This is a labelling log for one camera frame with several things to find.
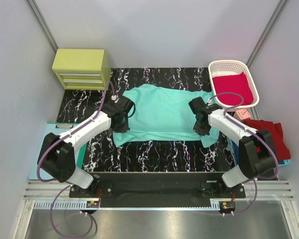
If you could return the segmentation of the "teal t shirt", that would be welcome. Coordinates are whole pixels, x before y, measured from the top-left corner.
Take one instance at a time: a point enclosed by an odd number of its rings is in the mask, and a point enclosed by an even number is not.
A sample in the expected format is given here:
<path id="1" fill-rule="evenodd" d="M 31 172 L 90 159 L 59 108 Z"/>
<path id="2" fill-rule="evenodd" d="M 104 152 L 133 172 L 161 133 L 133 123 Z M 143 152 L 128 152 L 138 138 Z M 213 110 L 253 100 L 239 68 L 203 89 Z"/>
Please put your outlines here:
<path id="1" fill-rule="evenodd" d="M 208 135 L 193 131 L 196 122 L 189 102 L 201 97 L 209 100 L 211 92 L 167 89 L 143 84 L 124 91 L 123 96 L 135 103 L 135 110 L 129 118 L 129 128 L 125 133 L 114 133 L 116 147 L 134 141 L 201 141 L 210 147 L 219 139 L 219 130 L 212 128 Z"/>

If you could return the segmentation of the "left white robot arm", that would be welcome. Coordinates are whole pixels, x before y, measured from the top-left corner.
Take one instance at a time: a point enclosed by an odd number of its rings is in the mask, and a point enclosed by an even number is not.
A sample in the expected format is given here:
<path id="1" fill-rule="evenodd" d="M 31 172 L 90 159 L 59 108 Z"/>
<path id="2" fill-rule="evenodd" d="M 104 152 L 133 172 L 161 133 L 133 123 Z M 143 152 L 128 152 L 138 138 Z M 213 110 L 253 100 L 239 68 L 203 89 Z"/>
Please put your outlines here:
<path id="1" fill-rule="evenodd" d="M 97 111 L 74 128 L 59 135 L 47 134 L 37 162 L 37 178 L 48 182 L 40 176 L 43 170 L 58 182 L 75 185 L 86 197 L 93 197 L 97 193 L 99 180 L 77 166 L 75 153 L 104 131 L 111 129 L 113 132 L 127 132 L 130 129 L 129 112 L 135 110 L 135 103 L 121 96 L 109 104 L 101 102 Z"/>

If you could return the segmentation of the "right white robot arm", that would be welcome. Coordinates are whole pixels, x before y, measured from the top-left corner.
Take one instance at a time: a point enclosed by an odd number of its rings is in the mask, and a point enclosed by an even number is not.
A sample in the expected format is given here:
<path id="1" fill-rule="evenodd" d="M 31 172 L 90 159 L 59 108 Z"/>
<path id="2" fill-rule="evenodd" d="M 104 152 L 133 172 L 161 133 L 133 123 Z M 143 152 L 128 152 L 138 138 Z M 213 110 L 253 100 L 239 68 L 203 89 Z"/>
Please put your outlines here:
<path id="1" fill-rule="evenodd" d="M 212 128 L 227 135 L 239 147 L 238 165 L 225 172 L 216 185 L 221 197 L 228 197 L 234 187 L 252 179 L 275 179 L 279 163 L 272 135 L 256 130 L 229 115 L 217 104 L 206 104 L 201 97 L 191 100 L 189 107 L 195 115 L 193 131 L 209 135 Z"/>

